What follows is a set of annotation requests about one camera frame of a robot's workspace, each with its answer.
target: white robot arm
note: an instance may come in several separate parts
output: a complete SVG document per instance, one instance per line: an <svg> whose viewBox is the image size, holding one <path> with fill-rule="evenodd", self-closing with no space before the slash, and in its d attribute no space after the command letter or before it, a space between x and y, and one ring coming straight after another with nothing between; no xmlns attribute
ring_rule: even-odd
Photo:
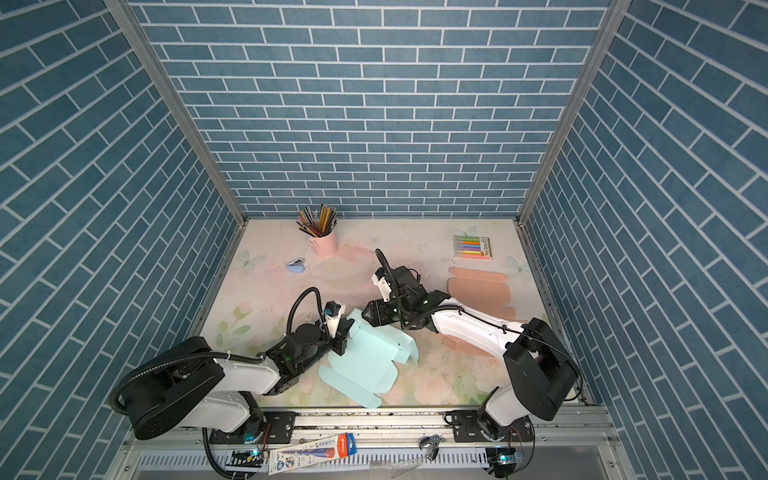
<svg viewBox="0 0 768 480"><path fill-rule="evenodd" d="M510 384L492 392L476 416L486 437L502 438L513 421L529 414L554 418L578 370L546 323L499 319L438 290L427 293L408 268L393 270L380 250L376 255L382 268L372 280L383 298L369 302L364 319L374 326L428 328L504 362ZM319 318L293 330L293 314L309 293L316 294ZM175 426L241 429L246 437L256 438L265 425L253 394L282 393L329 350L343 355L352 324L342 317L344 308L335 302L322 308L319 291L309 288L293 304L286 337L257 358L214 352L202 337L191 337L129 373L108 401L130 417L138 439L151 439Z"/></svg>

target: pencil holder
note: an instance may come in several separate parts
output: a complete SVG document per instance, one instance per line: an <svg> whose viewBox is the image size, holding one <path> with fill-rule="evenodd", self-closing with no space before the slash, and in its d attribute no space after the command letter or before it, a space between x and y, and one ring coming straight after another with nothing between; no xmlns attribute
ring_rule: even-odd
<svg viewBox="0 0 768 480"><path fill-rule="evenodd" d="M339 249L339 241L336 239L336 231L325 235L324 237L311 237L310 245L315 250L315 255L322 258L333 257Z"/></svg>

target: metal vent grille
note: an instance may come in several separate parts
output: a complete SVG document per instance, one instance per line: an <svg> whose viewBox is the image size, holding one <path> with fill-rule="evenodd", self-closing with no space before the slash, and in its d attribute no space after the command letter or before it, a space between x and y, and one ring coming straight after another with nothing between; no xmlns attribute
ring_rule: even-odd
<svg viewBox="0 0 768 480"><path fill-rule="evenodd" d="M214 458L219 465L224 465L230 452L214 451ZM298 472L338 472L349 470L367 470L371 462L401 462L420 458L423 452L418 448L412 449L358 449L355 455L340 458L332 462L315 465L313 467L298 470ZM485 449L476 447L444 448L429 465L421 468L478 468L487 467ZM183 470L208 470L208 460L204 452L191 452L189 450L154 450L141 453L138 469L145 471L183 471ZM251 472L266 471L262 468L238 468Z"/></svg>

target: blue brick wallpaper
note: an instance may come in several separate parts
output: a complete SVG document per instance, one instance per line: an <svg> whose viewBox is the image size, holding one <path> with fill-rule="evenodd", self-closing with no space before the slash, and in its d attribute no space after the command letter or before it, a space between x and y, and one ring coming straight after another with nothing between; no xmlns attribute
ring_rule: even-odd
<svg viewBox="0 0 768 480"><path fill-rule="evenodd" d="M528 225L639 478L768 478L768 3L634 0Z"/></svg>
<svg viewBox="0 0 768 480"><path fill-rule="evenodd" d="M257 3L131 2L250 216L511 217L609 1Z"/></svg>
<svg viewBox="0 0 768 480"><path fill-rule="evenodd" d="M0 12L0 478L100 478L233 220L101 0Z"/></svg>

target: floral tablecloth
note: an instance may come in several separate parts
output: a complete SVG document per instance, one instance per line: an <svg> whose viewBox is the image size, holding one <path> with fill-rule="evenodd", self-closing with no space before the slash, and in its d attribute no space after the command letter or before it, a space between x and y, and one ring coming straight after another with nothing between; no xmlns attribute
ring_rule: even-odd
<svg viewBox="0 0 768 480"><path fill-rule="evenodd" d="M460 266L508 275L511 302L521 321L546 319L523 249L511 220L340 220L339 252L314 256L307 235L291 220L252 220L203 326L202 335L216 350L255 355L282 338L286 316L298 295L316 286L347 311L363 309L379 298L371 275L379 267L380 248L393 267L406 265L422 274L429 290L447 291L449 268ZM453 257L453 235L491 238L492 260ZM304 273L290 273L286 263L305 259ZM305 299L294 329L316 317L314 296ZM496 386L509 383L495 357L465 343L423 329L409 332L419 348L419 364L396 363L398 379L382 396L389 406L476 405ZM305 372L298 385L278 396L262 396L262 406L354 406L356 403L319 379L323 359Z"/></svg>

